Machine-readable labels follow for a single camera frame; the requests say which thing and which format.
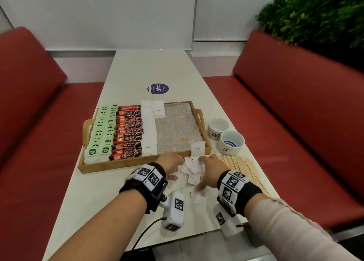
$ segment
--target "black wrist strap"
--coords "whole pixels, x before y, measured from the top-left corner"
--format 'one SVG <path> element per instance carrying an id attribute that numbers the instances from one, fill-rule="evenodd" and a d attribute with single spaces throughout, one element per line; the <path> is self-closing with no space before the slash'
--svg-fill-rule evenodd
<path id="1" fill-rule="evenodd" d="M 166 172 L 163 167 L 158 163 L 151 162 L 148 165 L 153 166 L 162 175 L 162 180 L 154 187 L 153 191 L 149 191 L 147 187 L 141 181 L 135 179 L 129 179 L 125 182 L 124 186 L 120 189 L 119 193 L 128 191 L 131 189 L 137 190 L 147 202 L 147 209 L 145 214 L 150 214 L 150 211 L 155 212 L 157 210 L 158 204 L 161 202 L 162 194 L 166 188 L 168 182 L 166 180 Z"/>
<path id="2" fill-rule="evenodd" d="M 225 178 L 225 176 L 229 172 L 231 173 L 233 171 L 224 171 L 220 175 L 219 180 L 217 181 L 217 188 L 219 189 L 219 191 L 220 191 L 220 187 L 221 187 L 221 184 L 222 184 L 222 180 Z M 231 175 L 231 177 L 232 177 L 232 180 L 233 180 L 232 181 L 233 185 L 234 185 L 234 183 L 236 183 L 235 180 L 240 180 L 241 181 L 242 179 L 246 179 L 246 176 L 243 175 L 240 172 L 233 173 Z M 229 189 L 232 190 L 232 193 L 234 193 L 233 186 L 226 185 L 225 187 L 228 190 Z M 254 195 L 259 194 L 259 193 L 262 193 L 262 190 L 257 185 L 255 185 L 251 181 L 245 181 L 243 187 L 237 193 L 237 198 L 236 198 L 236 201 L 235 201 L 235 204 L 234 204 L 235 209 L 236 209 L 236 213 L 244 216 L 244 208 L 245 208 L 246 204 L 248 203 L 248 201 Z M 232 217 L 235 216 L 235 214 L 231 212 L 231 209 L 229 208 L 229 205 L 227 204 L 229 198 L 224 198 L 224 197 L 222 197 L 222 198 L 223 198 L 223 200 L 219 196 L 218 197 L 218 202 L 224 207 L 224 209 L 230 214 L 230 216 L 232 216 Z"/>

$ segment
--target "white ceramic cup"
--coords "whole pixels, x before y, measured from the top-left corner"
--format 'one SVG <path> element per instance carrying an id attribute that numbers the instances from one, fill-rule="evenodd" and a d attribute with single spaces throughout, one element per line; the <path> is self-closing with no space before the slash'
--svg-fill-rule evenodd
<path id="1" fill-rule="evenodd" d="M 245 144 L 243 135 L 234 130 L 225 130 L 220 135 L 216 148 L 224 155 L 236 156 Z"/>
<path id="2" fill-rule="evenodd" d="M 222 118 L 212 118 L 209 121 L 208 132 L 213 140 L 219 140 L 223 131 L 229 128 L 229 123 Z"/>

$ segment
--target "hand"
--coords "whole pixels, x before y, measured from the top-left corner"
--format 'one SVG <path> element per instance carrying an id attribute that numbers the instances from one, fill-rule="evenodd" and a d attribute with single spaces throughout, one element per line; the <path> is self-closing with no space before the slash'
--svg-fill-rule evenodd
<path id="1" fill-rule="evenodd" d="M 216 155 L 202 156 L 198 158 L 205 164 L 205 174 L 202 177 L 201 182 L 196 186 L 195 190 L 197 192 L 202 191 L 206 186 L 212 188 L 217 187 L 217 181 L 221 174 L 227 170 L 230 170 L 228 166 L 224 164 Z"/>
<path id="2" fill-rule="evenodd" d="M 184 159 L 175 153 L 162 153 L 155 162 L 163 167 L 167 180 L 176 181 L 177 176 L 171 174 L 178 171 L 178 166 L 184 163 Z"/>

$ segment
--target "pink sleeve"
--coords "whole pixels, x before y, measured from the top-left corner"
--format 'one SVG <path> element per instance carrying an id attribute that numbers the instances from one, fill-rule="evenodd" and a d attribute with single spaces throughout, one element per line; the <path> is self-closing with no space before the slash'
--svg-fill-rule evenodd
<path id="1" fill-rule="evenodd" d="M 278 261 L 359 260 L 281 199 L 259 201 L 249 222 Z"/>

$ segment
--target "leaves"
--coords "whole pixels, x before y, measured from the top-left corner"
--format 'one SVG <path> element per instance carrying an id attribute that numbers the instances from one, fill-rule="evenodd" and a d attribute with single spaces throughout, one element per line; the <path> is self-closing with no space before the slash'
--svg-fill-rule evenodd
<path id="1" fill-rule="evenodd" d="M 340 44 L 364 51 L 364 0 L 272 0 L 256 18 L 286 43 Z"/>

